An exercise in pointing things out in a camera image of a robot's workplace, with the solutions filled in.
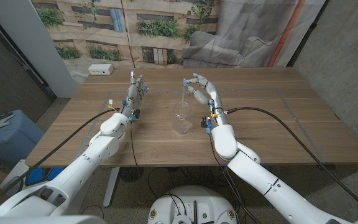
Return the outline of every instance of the wooden table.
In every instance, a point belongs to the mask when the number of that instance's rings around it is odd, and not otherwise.
[[[209,137],[200,126],[209,114],[187,94],[193,108],[193,129],[178,134],[172,128],[172,106],[181,101],[181,81],[196,72],[213,82],[224,109],[254,106],[281,118],[300,139],[328,164],[358,164],[358,140],[293,68],[153,69],[135,70],[144,75],[150,91],[140,107],[140,119],[132,124],[134,150],[139,166],[216,166]],[[107,110],[108,99],[121,107],[129,86],[130,70],[108,76],[89,76],[66,105],[25,163],[34,165],[74,130]],[[90,123],[42,166],[67,166],[86,149],[105,114]],[[258,111],[238,111],[227,116],[236,139],[253,149],[263,164],[315,164],[314,160],[277,121]],[[102,166],[134,166],[129,128],[117,154]]]

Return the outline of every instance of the white robotic arm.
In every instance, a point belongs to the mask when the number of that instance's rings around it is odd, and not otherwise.
[[[6,200],[0,206],[0,217],[64,215],[95,168],[117,152],[128,123],[139,117],[138,108],[148,91],[143,83],[142,75],[136,80],[132,71],[123,107],[101,125],[100,132],[92,138],[86,151],[50,182],[25,189]]]
[[[259,156],[236,141],[233,127],[227,121],[215,86],[201,75],[195,73],[193,75],[196,78],[185,80],[183,86],[195,95],[199,103],[203,102],[199,100],[202,98],[200,97],[202,93],[189,86],[189,83],[199,84],[210,95],[208,104],[211,108],[211,117],[206,118],[205,127],[212,129],[216,152],[222,159],[231,160],[227,166],[236,175],[257,189],[290,223],[350,223],[316,208],[286,183],[264,169],[260,165]],[[216,127],[211,122],[214,118],[218,124]]]

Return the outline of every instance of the backdrop with building print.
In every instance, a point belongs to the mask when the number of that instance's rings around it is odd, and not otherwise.
[[[324,0],[32,0],[71,76],[123,68],[284,67]]]

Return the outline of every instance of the black wire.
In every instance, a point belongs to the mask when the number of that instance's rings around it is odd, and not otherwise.
[[[152,187],[151,187],[151,185],[150,185],[150,176],[151,176],[152,172],[154,172],[155,170],[157,170],[157,169],[159,169],[159,168],[165,168],[165,167],[157,167],[157,168],[154,168],[154,169],[149,173],[149,176],[147,177],[147,185],[149,186],[149,189],[150,189],[150,191],[153,193],[153,195],[154,195],[155,198],[158,198],[158,197],[157,197],[157,195],[154,193],[154,191],[153,191],[153,189],[152,189]],[[185,204],[183,203],[183,201],[181,200],[181,198],[178,197],[178,196],[176,196],[176,195],[171,194],[171,192],[170,192],[169,190],[168,190],[168,193],[169,193],[169,195],[171,196],[171,198],[172,198],[173,202],[175,203],[175,205],[177,206],[178,214],[180,215],[179,207],[178,207],[176,201],[173,199],[172,196],[175,196],[175,197],[179,198],[179,200],[180,200],[181,203],[183,204],[183,209],[185,209],[185,215],[187,215]]]
[[[140,170],[139,170],[139,166],[137,165],[137,161],[136,161],[136,156],[135,156],[135,149],[134,149],[134,140],[132,138],[132,121],[131,123],[129,124],[129,130],[131,132],[131,145],[132,145],[132,153],[134,155],[134,160],[135,160],[135,165],[136,165],[136,169],[137,169],[137,175],[140,179]]]
[[[242,220],[241,220],[241,223],[243,222],[245,220],[245,224],[247,224],[247,214],[246,215],[244,215],[244,217],[242,217]]]
[[[102,209],[99,205],[90,205],[90,206],[84,208],[84,210],[82,210],[82,212],[80,213],[80,215],[82,215],[82,214],[85,212],[85,210],[87,210],[88,208],[91,208],[91,207],[98,207],[98,208],[100,208],[100,211],[102,212],[102,219],[104,219],[103,209]]]
[[[150,191],[153,193],[153,195],[154,195],[155,198],[158,198],[158,197],[157,197],[157,195],[154,193],[154,191],[153,191],[153,189],[152,189],[152,186],[150,185],[150,176],[152,175],[152,173],[153,173],[155,170],[157,170],[157,169],[159,169],[159,168],[162,168],[162,167],[154,168],[154,169],[149,173],[149,175],[147,176],[147,185],[149,186],[149,189],[150,189]]]
[[[351,190],[349,190],[344,184],[342,184],[342,182],[340,180],[338,180],[332,173],[330,173],[330,171],[327,170],[327,168],[323,165],[323,163],[305,146],[305,144],[303,144],[301,139],[299,139],[298,136],[296,136],[296,134],[280,118],[278,118],[277,116],[275,116],[274,114],[272,114],[269,111],[265,111],[265,110],[260,109],[260,108],[248,107],[248,106],[242,107],[242,108],[233,108],[233,109],[227,110],[227,114],[236,112],[238,110],[260,111],[260,112],[263,112],[263,113],[273,117],[274,119],[276,119],[295,138],[295,140],[305,149],[305,151],[324,169],[324,171],[332,179],[334,179],[335,182],[337,182],[350,196],[352,196],[354,198],[354,200],[356,200],[358,202],[358,196],[356,196]]]
[[[30,174],[34,169],[36,169],[39,165],[41,165],[41,163],[45,162],[51,155],[53,155],[53,153],[55,153],[56,151],[58,151],[64,144],[66,144],[66,142],[68,142],[76,133],[78,133],[79,131],[81,131],[81,129],[83,129],[87,124],[89,124],[91,121],[93,121],[94,119],[100,117],[101,115],[108,113],[110,111],[114,111],[114,109],[110,109],[110,110],[106,110],[103,111],[102,113],[94,116],[93,118],[89,119],[86,123],[84,123],[83,125],[81,125],[76,131],[73,132],[73,134],[71,134],[70,136],[68,136],[62,143],[60,143],[55,149],[53,149],[52,151],[50,151],[46,156],[44,156],[41,160],[39,160],[36,164],[34,164],[34,166],[30,167],[29,170],[27,172],[25,172],[24,174],[22,174],[18,179],[16,179],[14,182],[12,182],[8,187],[6,187],[2,193],[0,193],[0,198],[5,195],[8,191],[10,191],[17,183],[19,183],[24,177],[26,177],[28,174]]]
[[[177,209],[178,209],[178,215],[181,215],[181,213],[180,213],[180,211],[179,211],[179,207],[178,207],[177,202],[173,199],[171,192],[170,192],[170,191],[168,191],[168,193],[169,193],[169,196],[171,196],[171,198],[172,198],[172,200],[173,200],[173,203],[175,203],[175,205],[177,206]]]
[[[180,199],[180,197],[178,197],[178,196],[176,196],[176,195],[174,195],[174,194],[171,194],[171,192],[170,192],[169,194],[171,195],[171,197],[174,196],[174,197],[179,198],[181,204],[183,205],[183,208],[185,208],[185,215],[187,215],[185,204],[184,204],[183,201]]]
[[[173,188],[175,188],[175,184],[173,183],[173,179],[172,179],[171,171],[170,171],[170,170],[168,170],[168,172],[169,172],[169,178],[171,179],[172,186],[173,186]]]
[[[236,191],[234,190],[233,186],[230,184],[229,179],[228,179],[228,178],[226,177],[226,175],[224,174],[224,170],[223,170],[223,168],[222,168],[222,165],[221,165],[221,163],[218,161],[218,159],[217,159],[216,156],[215,156],[214,146],[213,146],[213,144],[212,144],[212,139],[211,139],[211,136],[210,136],[210,135],[209,135],[209,141],[211,142],[212,154],[214,155],[214,158],[215,158],[216,162],[219,164],[219,167],[220,167],[221,170],[222,170],[222,173],[223,173],[224,178],[227,180],[227,182],[228,182],[230,188],[231,188],[231,189],[233,190],[233,192],[234,192],[234,195],[236,195],[236,198],[237,198],[238,201],[240,202],[242,209],[244,209],[244,211],[251,217],[251,219],[252,219],[255,223],[259,223],[259,224],[260,224],[260,222],[253,216],[253,214],[251,214],[251,213],[248,211],[248,209],[247,209],[247,208],[244,206],[244,204],[241,202],[240,196],[238,196],[238,195],[236,194]]]
[[[230,188],[228,186],[226,186],[226,182],[223,180],[216,180],[214,177],[211,180],[207,180],[206,182],[202,182],[198,179],[196,179],[195,177],[192,176],[192,174],[189,172],[189,174],[186,174],[185,171],[182,169],[182,167],[179,168],[180,171],[182,172],[182,174],[188,179],[188,180],[194,180],[195,182],[197,182],[197,184],[203,185],[203,184],[211,184],[215,187],[223,187],[225,188],[229,193],[230,193],[230,197],[232,198],[233,204],[234,204],[234,208],[236,210],[237,213],[239,213],[239,209],[240,206],[237,204],[236,198],[233,195],[233,192],[231,192]]]
[[[139,193],[142,195],[143,185],[140,183],[140,169],[139,169],[139,166],[137,165],[136,156],[135,156],[134,140],[133,140],[133,137],[132,137],[132,121],[131,121],[131,123],[129,124],[129,130],[130,130],[130,133],[131,133],[132,153],[133,153],[133,155],[134,155],[135,165],[136,165],[136,169],[137,169],[137,176],[139,177],[139,184],[140,184],[140,187],[139,187],[139,188],[140,188],[140,191],[139,191]],[[149,200],[146,201],[146,202],[140,202],[140,201],[138,200],[138,202],[139,202],[140,204],[146,204],[147,202],[149,202]]]

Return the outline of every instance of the table leg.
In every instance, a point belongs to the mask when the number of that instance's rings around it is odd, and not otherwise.
[[[114,189],[118,183],[119,167],[111,168],[109,183],[107,184],[106,194],[104,194],[103,206],[110,207]]]

